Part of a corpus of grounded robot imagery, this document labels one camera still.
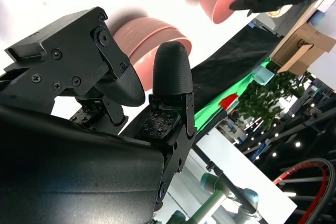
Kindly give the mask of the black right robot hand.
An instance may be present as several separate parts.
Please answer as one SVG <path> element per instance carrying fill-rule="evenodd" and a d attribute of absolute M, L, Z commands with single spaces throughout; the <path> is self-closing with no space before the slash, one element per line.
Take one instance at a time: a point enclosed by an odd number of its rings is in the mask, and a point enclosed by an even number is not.
<path fill-rule="evenodd" d="M 153 92 L 100 7 L 8 47 L 1 76 L 1 223 L 153 223 L 196 128 L 185 47 L 161 44 Z"/>

